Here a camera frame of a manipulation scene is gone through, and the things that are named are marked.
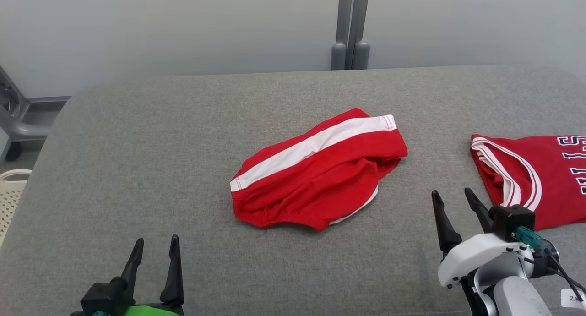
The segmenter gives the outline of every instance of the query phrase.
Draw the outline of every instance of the gray fabric surface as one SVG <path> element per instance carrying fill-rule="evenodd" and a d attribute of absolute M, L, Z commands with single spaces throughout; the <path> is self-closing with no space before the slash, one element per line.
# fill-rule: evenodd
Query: gray fabric surface
<path fill-rule="evenodd" d="M 409 156 L 364 210 L 323 233 L 239 222 L 228 183 L 272 143 L 353 107 L 393 114 Z M 439 67 L 172 76 L 73 97 L 57 118 L 0 250 L 0 315 L 68 315 L 145 239 L 135 297 L 165 285 L 181 239 L 188 315 L 469 314 L 437 279 L 431 191 L 464 239 L 481 233 L 464 187 L 488 202 L 470 135 L 586 132 L 586 86 L 535 67 Z M 546 230 L 586 283 L 586 224 Z M 555 314 L 561 278 L 533 281 Z"/>

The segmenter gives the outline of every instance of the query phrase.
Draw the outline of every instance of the basketball jersey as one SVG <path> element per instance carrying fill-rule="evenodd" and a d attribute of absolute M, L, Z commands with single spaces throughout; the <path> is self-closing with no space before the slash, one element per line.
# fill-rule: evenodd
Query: basketball jersey
<path fill-rule="evenodd" d="M 532 210 L 536 230 L 586 221 L 586 136 L 475 134 L 471 153 L 493 204 Z"/>

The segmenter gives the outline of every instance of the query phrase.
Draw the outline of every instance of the cable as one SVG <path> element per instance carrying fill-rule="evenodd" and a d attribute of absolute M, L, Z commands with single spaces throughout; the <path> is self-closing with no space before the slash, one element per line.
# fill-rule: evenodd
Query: cable
<path fill-rule="evenodd" d="M 545 249 L 544 252 L 548 255 L 548 257 L 550 257 L 550 259 L 555 263 L 555 265 L 557 266 L 557 268 L 559 269 L 559 272 L 561 272 L 562 276 L 565 278 L 565 280 L 568 282 L 568 284 L 570 285 L 570 288 L 572 289 L 572 291 L 574 291 L 574 294 L 576 294 L 576 298 L 578 299 L 578 301 L 582 304 L 584 304 L 584 299 L 582 299 L 582 295 L 580 295 L 580 293 L 578 292 L 578 289 L 576 289 L 576 286 L 574 285 L 574 280 L 572 280 L 568 274 L 565 272 L 564 268 L 561 266 L 561 264 L 559 264 L 559 262 L 555 259 L 555 257 L 553 256 L 553 254 L 551 253 L 551 251 L 549 251 L 549 249 Z"/>
<path fill-rule="evenodd" d="M 556 274 L 557 276 L 560 276 L 560 277 L 563 277 L 563 276 L 564 276 L 563 274 L 561 274 L 561 272 L 558 272 L 558 271 L 557 271 L 557 270 L 555 270 L 554 268 L 548 267 L 548 270 L 549 270 L 550 272 L 553 272 L 553 273 L 554 273 L 554 274 Z M 573 280 L 573 279 L 571 279 L 571 278 L 570 278 L 570 281 L 571 281 L 572 283 L 574 283 L 574 285 L 576 285 L 576 286 L 577 286 L 579 289 L 581 289 L 581 290 L 582 290 L 582 292 L 586 293 L 586 288 L 585 288 L 585 287 L 584 287 L 582 284 L 578 283 L 577 281 L 575 281 L 575 280 Z"/>
<path fill-rule="evenodd" d="M 530 263 L 530 264 L 535 264 L 535 261 L 531 260 L 530 258 L 526 258 L 526 257 L 524 257 L 524 258 L 523 258 L 523 261 L 525 261 L 525 262 L 528 262 L 528 263 Z M 558 272 L 558 271 L 557 271 L 557 270 L 555 270 L 554 268 L 551 268 L 551 267 L 546 267 L 546 269 L 548 269 L 550 272 L 553 272 L 553 273 L 554 273 L 554 274 L 556 274 L 557 276 L 564 277 L 564 275 L 563 275 L 561 272 Z M 576 286 L 577 286 L 579 289 L 581 289 L 581 290 L 582 290 L 582 292 L 586 293 L 586 288 L 585 288 L 585 287 L 584 287 L 582 284 L 578 283 L 577 281 L 573 280 L 573 279 L 572 279 L 572 278 L 570 278 L 570 277 L 568 277 L 568 279 L 569 279 L 569 280 L 570 280 L 570 281 L 571 281 L 571 282 L 572 282 L 574 285 L 576 285 Z"/>

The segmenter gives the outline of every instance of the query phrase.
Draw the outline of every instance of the white stripe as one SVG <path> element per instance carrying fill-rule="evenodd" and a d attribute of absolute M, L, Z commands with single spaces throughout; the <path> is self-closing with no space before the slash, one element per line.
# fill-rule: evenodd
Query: white stripe
<path fill-rule="evenodd" d="M 350 216 L 353 216 L 354 214 L 356 214 L 356 212 L 360 211 L 360 209 L 362 209 L 364 206 L 368 205 L 374 199 L 374 197 L 376 196 L 377 193 L 379 193 L 379 185 L 376 186 L 376 188 L 374 189 L 374 192 L 372 193 L 372 196 L 370 198 L 368 198 L 368 201 L 366 201 L 366 203 L 364 203 L 364 205 L 358 207 L 358 209 L 355 210 L 354 212 L 352 212 L 352 214 L 350 214 L 349 216 L 344 216 L 343 218 L 339 218 L 338 220 L 330 222 L 330 224 L 336 224 L 336 223 L 342 222 L 343 220 L 346 220 Z"/>
<path fill-rule="evenodd" d="M 542 199 L 542 181 L 539 178 L 539 176 L 537 175 L 537 173 L 535 172 L 535 169 L 533 168 L 533 166 L 531 166 L 531 164 L 529 164 L 529 162 L 527 162 L 525 159 L 523 159 L 523 157 L 517 155 L 513 151 L 511 151 L 505 147 L 501 147 L 500 145 L 498 145 L 492 141 L 489 141 L 485 138 L 475 138 L 472 141 L 472 145 L 476 145 L 476 144 L 484 145 L 486 143 L 492 145 L 493 147 L 496 147 L 497 149 L 501 150 L 503 153 L 506 153 L 507 155 L 516 158 L 519 162 L 521 162 L 521 164 L 523 166 L 525 166 L 525 168 L 527 169 L 527 172 L 529 172 L 532 190 L 531 190 L 531 195 L 529 196 L 529 199 L 527 199 L 527 202 L 523 205 L 523 207 L 530 209 L 530 210 L 535 210 L 538 207 L 539 202 Z"/>
<path fill-rule="evenodd" d="M 247 188 L 252 183 L 267 176 L 294 166 L 306 158 L 324 150 L 327 147 L 349 139 L 353 136 L 376 132 L 396 130 L 395 120 L 392 115 L 376 116 L 373 118 L 352 118 L 340 124 L 331 126 L 318 132 L 292 147 L 265 159 L 247 170 L 241 176 L 230 181 L 230 191 L 239 191 Z"/>
<path fill-rule="evenodd" d="M 482 145 L 478 148 L 485 149 L 486 147 Z M 492 168 L 494 172 L 498 173 L 503 178 L 503 203 L 501 204 L 501 206 L 510 206 L 511 202 L 514 201 L 516 201 L 515 203 L 519 204 L 521 202 L 521 194 L 518 193 L 519 191 L 521 191 L 519 185 L 517 184 L 517 182 L 515 182 L 515 180 L 511 178 L 509 172 L 507 172 L 507 170 L 503 167 L 500 161 L 496 159 L 492 151 L 490 151 L 489 149 L 486 150 L 488 151 L 488 154 L 485 157 L 484 151 L 478 151 L 478 153 L 482 155 L 482 157 L 478 157 L 478 159 L 479 161 L 485 163 L 487 166 Z"/>

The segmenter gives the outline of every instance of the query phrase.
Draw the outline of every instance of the teal connector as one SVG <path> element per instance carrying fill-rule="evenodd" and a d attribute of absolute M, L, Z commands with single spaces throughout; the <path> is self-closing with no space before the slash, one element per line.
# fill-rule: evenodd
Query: teal connector
<path fill-rule="evenodd" d="M 534 233 L 533 230 L 530 230 L 526 227 L 519 227 L 515 230 L 515 238 L 525 245 L 529 245 L 535 252 L 542 252 L 543 247 L 543 238 Z"/>

